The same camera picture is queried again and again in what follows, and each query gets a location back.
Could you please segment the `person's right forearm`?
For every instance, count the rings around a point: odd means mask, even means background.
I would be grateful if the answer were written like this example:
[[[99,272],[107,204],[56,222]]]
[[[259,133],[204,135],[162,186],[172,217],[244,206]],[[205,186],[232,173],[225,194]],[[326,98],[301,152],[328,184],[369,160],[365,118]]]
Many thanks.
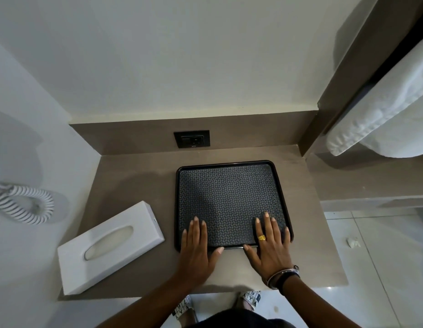
[[[299,277],[293,276],[284,284],[284,297],[308,328],[362,328],[350,320]]]

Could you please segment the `person's left hand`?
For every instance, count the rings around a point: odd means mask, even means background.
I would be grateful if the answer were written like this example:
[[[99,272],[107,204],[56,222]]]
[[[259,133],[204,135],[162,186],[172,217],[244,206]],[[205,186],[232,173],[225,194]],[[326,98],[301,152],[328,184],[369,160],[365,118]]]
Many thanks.
[[[178,273],[193,287],[201,286],[212,274],[215,266],[208,266],[208,229],[197,216],[190,221],[189,246],[180,251]]]

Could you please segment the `black shorts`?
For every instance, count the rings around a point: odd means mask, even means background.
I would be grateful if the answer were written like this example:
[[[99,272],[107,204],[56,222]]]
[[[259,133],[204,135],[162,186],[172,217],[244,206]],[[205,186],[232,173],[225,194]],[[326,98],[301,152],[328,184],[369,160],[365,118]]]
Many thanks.
[[[296,328],[283,319],[266,319],[247,309],[231,308],[182,328]]]

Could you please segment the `black wall power outlet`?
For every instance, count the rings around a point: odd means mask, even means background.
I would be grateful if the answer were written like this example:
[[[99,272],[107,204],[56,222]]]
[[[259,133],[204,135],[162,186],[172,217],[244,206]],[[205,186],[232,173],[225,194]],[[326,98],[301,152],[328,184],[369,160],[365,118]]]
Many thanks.
[[[210,147],[209,130],[174,132],[174,137],[179,149]]]

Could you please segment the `black patterned tray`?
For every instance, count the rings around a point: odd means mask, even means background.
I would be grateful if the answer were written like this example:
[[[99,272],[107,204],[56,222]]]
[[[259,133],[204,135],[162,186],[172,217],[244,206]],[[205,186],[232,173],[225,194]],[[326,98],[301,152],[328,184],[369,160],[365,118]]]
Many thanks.
[[[281,233],[291,219],[273,162],[269,160],[180,167],[176,171],[174,246],[195,216],[208,228],[208,249],[258,246],[255,220],[264,228],[263,215],[277,220]]]

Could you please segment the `black wristband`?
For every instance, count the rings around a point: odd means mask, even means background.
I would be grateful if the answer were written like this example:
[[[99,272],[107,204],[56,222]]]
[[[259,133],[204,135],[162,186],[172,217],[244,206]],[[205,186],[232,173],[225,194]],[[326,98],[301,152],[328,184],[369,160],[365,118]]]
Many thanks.
[[[275,282],[275,289],[277,289],[280,292],[281,295],[283,295],[283,296],[285,295],[285,292],[284,292],[285,282],[293,276],[296,276],[298,278],[300,277],[298,269],[295,269],[295,268],[285,269],[285,270],[280,272],[280,276],[277,279],[277,281]]]

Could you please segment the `white tissue box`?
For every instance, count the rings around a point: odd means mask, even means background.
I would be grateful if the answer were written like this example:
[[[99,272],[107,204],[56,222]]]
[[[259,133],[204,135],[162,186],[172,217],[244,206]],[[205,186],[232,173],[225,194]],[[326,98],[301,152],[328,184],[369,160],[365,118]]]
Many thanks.
[[[86,291],[164,241],[150,205],[131,206],[58,247],[63,294]]]

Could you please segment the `person's right hand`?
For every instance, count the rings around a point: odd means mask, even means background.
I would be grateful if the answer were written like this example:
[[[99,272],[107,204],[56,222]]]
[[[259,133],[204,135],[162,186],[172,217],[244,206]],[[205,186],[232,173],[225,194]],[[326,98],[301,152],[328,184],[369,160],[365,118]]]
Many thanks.
[[[264,221],[256,218],[254,223],[258,247],[261,249],[262,261],[262,270],[255,271],[268,287],[273,287],[273,284],[278,279],[281,271],[294,268],[294,264],[291,261],[290,251],[285,251],[282,246],[282,230],[280,229],[278,223],[276,226],[276,242],[269,243],[265,237]]]

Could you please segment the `person's left forearm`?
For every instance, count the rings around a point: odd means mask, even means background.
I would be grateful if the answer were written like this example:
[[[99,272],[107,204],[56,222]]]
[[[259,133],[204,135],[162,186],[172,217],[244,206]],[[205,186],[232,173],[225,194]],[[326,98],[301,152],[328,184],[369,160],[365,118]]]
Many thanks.
[[[96,328],[161,328],[169,315],[207,275],[176,273],[161,286],[113,315]]]

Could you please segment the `brown wooden wardrobe frame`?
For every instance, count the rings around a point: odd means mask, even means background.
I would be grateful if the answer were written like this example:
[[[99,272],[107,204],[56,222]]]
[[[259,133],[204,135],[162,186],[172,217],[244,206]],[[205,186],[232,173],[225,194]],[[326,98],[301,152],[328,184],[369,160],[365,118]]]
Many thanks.
[[[334,156],[327,133],[423,39],[423,0],[358,0],[335,35],[334,74],[298,142],[324,211],[423,208],[423,156],[383,157],[357,143]]]

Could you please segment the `white patterned sandal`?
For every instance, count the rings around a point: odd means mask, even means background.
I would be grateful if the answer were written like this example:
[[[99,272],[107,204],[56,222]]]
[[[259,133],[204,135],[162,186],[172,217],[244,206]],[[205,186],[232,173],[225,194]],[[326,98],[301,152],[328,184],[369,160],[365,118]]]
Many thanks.
[[[199,322],[190,295],[187,295],[178,304],[172,312],[172,316],[181,324],[181,327],[188,327]]]
[[[240,292],[232,306],[235,309],[246,309],[254,312],[261,300],[261,291]]]

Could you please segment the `white folded towel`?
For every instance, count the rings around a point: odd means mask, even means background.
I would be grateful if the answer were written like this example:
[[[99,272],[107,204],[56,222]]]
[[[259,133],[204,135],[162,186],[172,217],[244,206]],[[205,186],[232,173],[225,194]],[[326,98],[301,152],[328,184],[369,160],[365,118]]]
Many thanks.
[[[423,39],[329,131],[338,156],[355,144],[390,158],[423,155]]]

